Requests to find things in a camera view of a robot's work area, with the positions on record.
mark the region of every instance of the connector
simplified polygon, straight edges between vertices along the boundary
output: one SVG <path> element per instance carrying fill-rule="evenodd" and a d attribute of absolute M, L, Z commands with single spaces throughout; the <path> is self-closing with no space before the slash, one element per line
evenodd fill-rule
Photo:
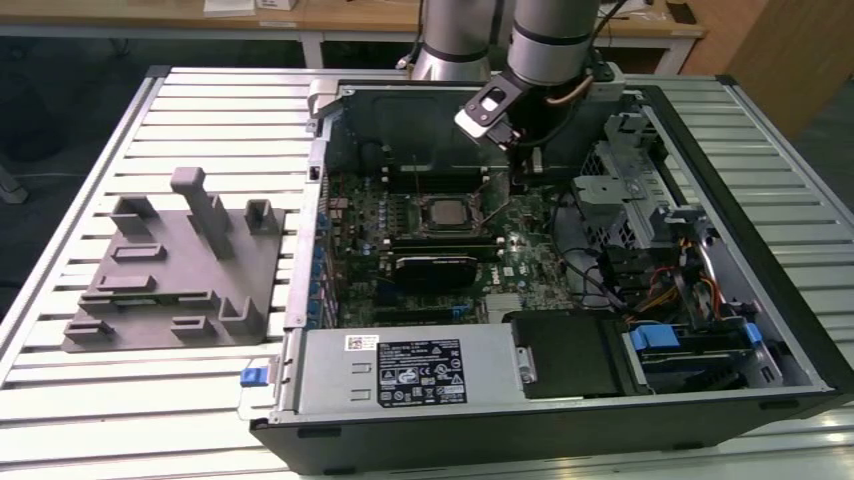
<path fill-rule="evenodd" d="M 398 60 L 398 64 L 396 65 L 396 70 L 405 70 L 406 67 L 413 63 L 413 54 L 408 53 L 401 60 Z"/>

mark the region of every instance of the wooden table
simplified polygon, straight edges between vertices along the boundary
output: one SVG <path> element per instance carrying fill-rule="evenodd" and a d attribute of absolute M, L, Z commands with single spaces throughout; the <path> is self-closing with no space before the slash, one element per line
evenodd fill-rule
<path fill-rule="evenodd" d="M 297 40 L 309 68 L 324 68 L 325 41 L 412 42 L 418 0 L 301 0 L 293 11 L 259 9 L 251 17 L 206 18 L 205 0 L 2 0 L 0 35 L 159 39 Z M 612 21 L 597 45 L 665 50 L 656 73 L 676 74 L 700 25 L 676 23 L 664 0 L 660 17 Z"/>

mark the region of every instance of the blue tab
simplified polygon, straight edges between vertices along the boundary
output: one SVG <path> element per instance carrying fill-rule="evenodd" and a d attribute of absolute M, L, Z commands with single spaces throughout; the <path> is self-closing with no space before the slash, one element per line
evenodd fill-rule
<path fill-rule="evenodd" d="M 753 345 L 760 345 L 763 343 L 763 332 L 760 331 L 760 327 L 757 327 L 756 323 L 745 324 L 745 332 L 748 333 L 748 339 Z"/>
<path fill-rule="evenodd" d="M 242 387 L 266 387 L 267 386 L 267 367 L 245 368 L 241 372 Z"/>
<path fill-rule="evenodd" d="M 306 306 L 306 313 L 309 313 L 310 317 L 316 317 L 321 315 L 321 302 L 318 300 L 309 300 L 309 305 Z"/>
<path fill-rule="evenodd" d="M 318 213 L 318 230 L 329 230 L 330 229 L 330 219 L 326 217 L 324 213 Z"/>
<path fill-rule="evenodd" d="M 670 325 L 641 325 L 632 331 L 630 338 L 636 350 L 680 346 L 677 332 Z"/>
<path fill-rule="evenodd" d="M 632 344 L 636 346 L 636 350 L 644 350 L 646 347 L 649 347 L 646 338 L 644 338 L 641 330 L 636 329 L 629 332 L 629 338 L 632 338 Z"/>

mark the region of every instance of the white sticker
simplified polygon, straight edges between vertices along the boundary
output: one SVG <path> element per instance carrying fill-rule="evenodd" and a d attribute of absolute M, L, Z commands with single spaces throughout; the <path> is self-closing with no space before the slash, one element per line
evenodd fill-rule
<path fill-rule="evenodd" d="M 297 28 L 297 22 L 258 22 L 262 27 Z"/>
<path fill-rule="evenodd" d="M 377 350 L 378 343 L 380 335 L 348 335 L 345 337 L 345 351 Z"/>

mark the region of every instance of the table leg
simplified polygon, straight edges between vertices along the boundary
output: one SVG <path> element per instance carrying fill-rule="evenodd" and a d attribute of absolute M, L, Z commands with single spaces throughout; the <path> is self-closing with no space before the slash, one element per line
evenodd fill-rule
<path fill-rule="evenodd" d="M 303 56 L 306 57 L 306 68 L 324 68 L 324 33 L 301 32 L 299 41 L 303 44 Z"/>
<path fill-rule="evenodd" d="M 689 58 L 692 48 L 694 48 L 696 38 L 674 38 L 670 47 L 662 55 L 662 60 L 656 68 L 657 75 L 680 75 L 682 65 Z"/>

